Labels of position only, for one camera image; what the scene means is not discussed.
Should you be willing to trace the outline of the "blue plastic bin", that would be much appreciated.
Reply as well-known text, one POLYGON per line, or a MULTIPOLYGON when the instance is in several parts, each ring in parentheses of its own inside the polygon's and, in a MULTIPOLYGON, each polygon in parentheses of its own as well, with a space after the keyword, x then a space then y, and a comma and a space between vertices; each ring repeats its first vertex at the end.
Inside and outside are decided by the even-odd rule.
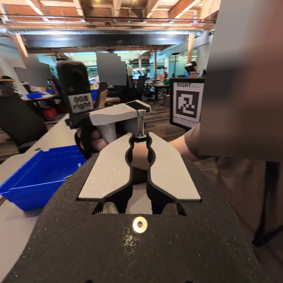
POLYGON ((38 151, 0 187, 0 193, 23 211, 44 207, 66 176, 87 160, 76 145, 38 151))

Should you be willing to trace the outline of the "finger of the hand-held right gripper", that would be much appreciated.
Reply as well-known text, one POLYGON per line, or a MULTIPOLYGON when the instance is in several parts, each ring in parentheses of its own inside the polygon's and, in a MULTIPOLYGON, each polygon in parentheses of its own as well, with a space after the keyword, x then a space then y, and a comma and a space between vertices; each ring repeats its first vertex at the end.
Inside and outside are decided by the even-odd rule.
POLYGON ((138 116, 137 110, 144 109, 146 110, 146 115, 147 115, 149 112, 151 112, 151 106, 139 100, 127 102, 125 103, 125 105, 134 109, 135 113, 132 118, 129 118, 123 122, 123 127, 128 133, 133 133, 136 136, 137 116, 138 116))
POLYGON ((89 114, 89 118, 92 125, 97 127, 101 137, 108 144, 117 139, 116 122, 122 122, 122 128, 126 133, 137 134, 138 112, 126 104, 118 104, 92 111, 89 114))

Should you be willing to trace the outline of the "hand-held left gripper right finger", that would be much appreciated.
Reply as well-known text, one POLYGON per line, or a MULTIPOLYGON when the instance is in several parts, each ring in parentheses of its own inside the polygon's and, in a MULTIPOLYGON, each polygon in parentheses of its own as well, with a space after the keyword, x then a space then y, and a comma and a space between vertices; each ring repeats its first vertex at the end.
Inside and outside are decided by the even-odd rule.
POLYGON ((150 132, 147 134, 147 190, 153 189, 173 203, 200 202, 201 197, 180 155, 171 144, 150 132))

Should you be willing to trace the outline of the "person's right hand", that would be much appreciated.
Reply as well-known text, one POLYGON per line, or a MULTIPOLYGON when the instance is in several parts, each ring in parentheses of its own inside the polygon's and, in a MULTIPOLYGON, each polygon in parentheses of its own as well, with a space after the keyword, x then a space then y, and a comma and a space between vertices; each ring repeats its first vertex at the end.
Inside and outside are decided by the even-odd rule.
POLYGON ((99 153, 103 150, 108 142, 102 138, 100 132, 94 128, 79 129, 76 132, 80 148, 89 153, 99 153))

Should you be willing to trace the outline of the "wooden office desk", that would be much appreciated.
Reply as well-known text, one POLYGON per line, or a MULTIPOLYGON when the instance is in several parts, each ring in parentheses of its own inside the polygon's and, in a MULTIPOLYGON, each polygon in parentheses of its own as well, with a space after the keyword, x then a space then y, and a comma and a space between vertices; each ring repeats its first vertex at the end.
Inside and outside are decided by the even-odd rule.
POLYGON ((144 93, 144 97, 145 97, 145 101, 146 102, 153 102, 154 104, 156 104, 158 101, 163 100, 163 98, 159 98, 158 96, 158 92, 161 89, 165 89, 165 93, 163 94, 163 98, 166 95, 170 94, 170 85, 165 85, 163 83, 148 83, 145 86, 145 93, 144 93))

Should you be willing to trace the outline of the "long steel bolt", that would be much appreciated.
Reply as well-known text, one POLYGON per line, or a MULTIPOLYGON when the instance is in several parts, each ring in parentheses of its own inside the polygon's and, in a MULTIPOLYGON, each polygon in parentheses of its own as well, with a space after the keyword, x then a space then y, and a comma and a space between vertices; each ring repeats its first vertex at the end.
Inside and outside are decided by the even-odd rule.
POLYGON ((144 116, 146 115, 146 110, 140 109, 137 110, 137 132, 136 137, 138 139, 144 138, 144 116))

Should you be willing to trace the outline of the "person's right forearm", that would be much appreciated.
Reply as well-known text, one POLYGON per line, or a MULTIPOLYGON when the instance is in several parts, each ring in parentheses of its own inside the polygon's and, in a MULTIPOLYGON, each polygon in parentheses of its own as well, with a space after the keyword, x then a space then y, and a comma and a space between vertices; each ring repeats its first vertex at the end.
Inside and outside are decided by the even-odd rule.
MULTIPOLYGON (((185 155, 191 162, 200 161, 200 159, 194 156, 188 149, 184 135, 173 141, 170 141, 169 144, 171 144, 176 150, 178 150, 180 154, 185 155)), ((131 166, 143 170, 148 170, 150 163, 147 159, 147 156, 148 148, 146 142, 136 143, 133 148, 133 159, 131 166)))

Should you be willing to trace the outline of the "black office chair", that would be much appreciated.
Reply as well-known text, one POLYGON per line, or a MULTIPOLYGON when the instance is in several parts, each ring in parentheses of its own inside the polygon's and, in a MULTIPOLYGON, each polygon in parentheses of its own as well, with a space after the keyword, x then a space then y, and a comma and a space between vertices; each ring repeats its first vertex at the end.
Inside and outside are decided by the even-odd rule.
POLYGON ((149 91, 149 88, 145 84, 145 76, 139 76, 136 85, 136 95, 139 101, 142 102, 153 102, 154 101, 154 92, 149 91))
POLYGON ((16 94, 0 98, 0 127, 11 137, 20 154, 48 132, 40 117, 16 94))

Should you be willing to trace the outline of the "framed marker sign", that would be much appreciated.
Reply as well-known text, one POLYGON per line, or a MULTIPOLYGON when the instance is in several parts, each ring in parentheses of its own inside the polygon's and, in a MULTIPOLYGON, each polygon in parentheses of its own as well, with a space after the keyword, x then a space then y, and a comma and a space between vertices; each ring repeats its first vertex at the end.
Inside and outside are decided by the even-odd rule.
POLYGON ((170 79, 170 124, 188 131, 200 122, 205 78, 170 79))

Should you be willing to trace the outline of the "red box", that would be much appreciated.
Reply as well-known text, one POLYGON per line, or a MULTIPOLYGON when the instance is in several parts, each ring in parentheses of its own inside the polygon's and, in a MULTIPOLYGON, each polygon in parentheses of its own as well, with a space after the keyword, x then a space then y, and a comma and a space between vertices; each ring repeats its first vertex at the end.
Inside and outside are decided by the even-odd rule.
POLYGON ((57 112, 56 108, 43 109, 43 117, 44 117, 45 120, 53 119, 56 116, 58 116, 58 112, 57 112))

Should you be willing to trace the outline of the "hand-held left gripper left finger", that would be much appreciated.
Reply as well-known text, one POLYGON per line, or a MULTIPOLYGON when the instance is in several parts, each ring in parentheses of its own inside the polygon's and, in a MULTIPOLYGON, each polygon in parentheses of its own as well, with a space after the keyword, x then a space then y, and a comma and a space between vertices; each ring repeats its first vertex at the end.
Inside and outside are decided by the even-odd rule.
POLYGON ((128 202, 133 194, 134 134, 127 133, 106 146, 79 193, 79 200, 105 202, 111 197, 128 202))

